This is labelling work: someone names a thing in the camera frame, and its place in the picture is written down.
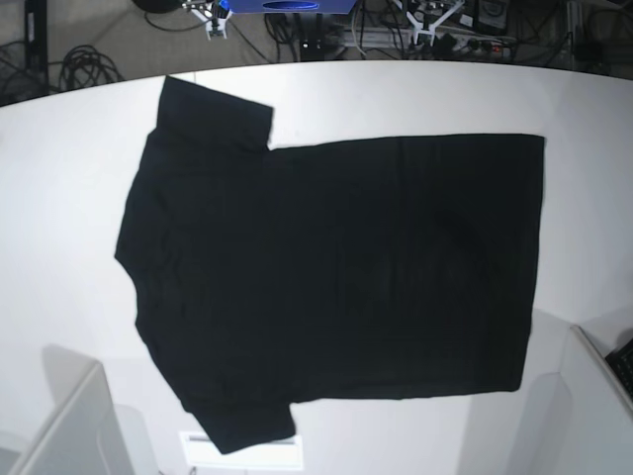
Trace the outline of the black keyboard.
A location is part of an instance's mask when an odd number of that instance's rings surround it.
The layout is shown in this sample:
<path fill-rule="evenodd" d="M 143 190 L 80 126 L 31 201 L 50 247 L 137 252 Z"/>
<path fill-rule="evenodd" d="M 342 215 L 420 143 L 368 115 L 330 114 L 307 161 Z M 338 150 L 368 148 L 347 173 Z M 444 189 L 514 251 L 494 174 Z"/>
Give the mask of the black keyboard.
<path fill-rule="evenodd" d="M 605 360 L 617 379 L 626 390 L 633 395 L 633 340 L 629 340 L 621 348 L 609 353 Z"/>

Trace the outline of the blue box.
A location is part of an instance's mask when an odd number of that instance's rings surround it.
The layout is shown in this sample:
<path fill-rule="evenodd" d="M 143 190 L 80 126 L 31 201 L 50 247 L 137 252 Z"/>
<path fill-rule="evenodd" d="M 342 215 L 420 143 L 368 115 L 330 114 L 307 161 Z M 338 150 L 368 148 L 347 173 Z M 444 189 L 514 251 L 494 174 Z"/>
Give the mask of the blue box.
<path fill-rule="evenodd" d="M 234 14 L 348 14 L 356 0 L 228 0 Z"/>

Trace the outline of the white right partition panel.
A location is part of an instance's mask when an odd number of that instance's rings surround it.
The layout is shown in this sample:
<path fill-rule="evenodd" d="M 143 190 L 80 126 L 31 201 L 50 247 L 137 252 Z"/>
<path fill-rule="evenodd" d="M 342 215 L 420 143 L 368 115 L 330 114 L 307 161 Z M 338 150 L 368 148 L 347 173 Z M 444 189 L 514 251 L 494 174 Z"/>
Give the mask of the white right partition panel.
<path fill-rule="evenodd" d="M 509 474 L 630 474 L 632 402 L 585 332 L 530 386 Z"/>

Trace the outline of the white partition panel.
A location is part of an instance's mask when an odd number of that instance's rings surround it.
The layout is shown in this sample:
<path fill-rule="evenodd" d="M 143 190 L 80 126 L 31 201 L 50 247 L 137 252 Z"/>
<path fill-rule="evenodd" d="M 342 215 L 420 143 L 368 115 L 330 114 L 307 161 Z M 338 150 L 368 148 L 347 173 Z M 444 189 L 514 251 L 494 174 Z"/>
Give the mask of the white partition panel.
<path fill-rule="evenodd" d="M 632 402 L 585 332 L 530 386 L 509 474 L 630 474 Z"/>
<path fill-rule="evenodd" d="M 4 474 L 133 474 L 101 361 L 58 345 L 43 349 L 54 406 L 24 449 L 1 436 Z"/>

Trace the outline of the white power strip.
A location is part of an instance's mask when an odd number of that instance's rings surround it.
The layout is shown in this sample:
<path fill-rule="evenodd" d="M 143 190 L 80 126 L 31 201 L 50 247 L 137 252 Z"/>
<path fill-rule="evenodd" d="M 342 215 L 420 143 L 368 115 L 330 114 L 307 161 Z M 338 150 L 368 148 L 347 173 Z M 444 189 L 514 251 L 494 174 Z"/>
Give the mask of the white power strip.
<path fill-rule="evenodd" d="M 405 30 L 392 27 L 366 27 L 361 30 L 358 27 L 352 30 L 345 27 L 336 36 L 337 41 L 345 48 L 362 49 L 393 49 L 401 51 L 413 51 L 414 49 L 432 49 L 434 44 L 450 45 L 456 51 L 477 51 L 487 44 L 490 50 L 499 51 L 511 48 L 517 43 L 517 39 L 508 36 L 489 36 L 476 34 L 463 29 L 440 29 L 434 35 L 417 33 L 413 30 Z"/>

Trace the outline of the black T-shirt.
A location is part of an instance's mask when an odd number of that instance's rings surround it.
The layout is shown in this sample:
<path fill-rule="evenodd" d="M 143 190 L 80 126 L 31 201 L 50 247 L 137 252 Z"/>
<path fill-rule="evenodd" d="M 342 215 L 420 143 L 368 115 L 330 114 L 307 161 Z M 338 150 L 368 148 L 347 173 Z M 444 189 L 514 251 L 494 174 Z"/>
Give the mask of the black T-shirt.
<path fill-rule="evenodd" d="M 141 339 L 219 452 L 293 436 L 294 403 L 516 391 L 544 139 L 270 149 L 272 120 L 167 78 L 115 252 Z"/>

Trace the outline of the white left partition panel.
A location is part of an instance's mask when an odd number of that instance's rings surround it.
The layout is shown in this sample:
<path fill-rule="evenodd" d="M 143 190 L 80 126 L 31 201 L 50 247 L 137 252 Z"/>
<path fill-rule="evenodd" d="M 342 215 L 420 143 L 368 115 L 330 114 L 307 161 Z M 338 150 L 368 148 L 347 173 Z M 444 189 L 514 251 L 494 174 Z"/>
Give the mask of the white left partition panel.
<path fill-rule="evenodd" d="M 133 474 L 101 361 L 58 345 L 43 349 L 54 406 L 24 449 L 1 436 L 4 474 Z"/>

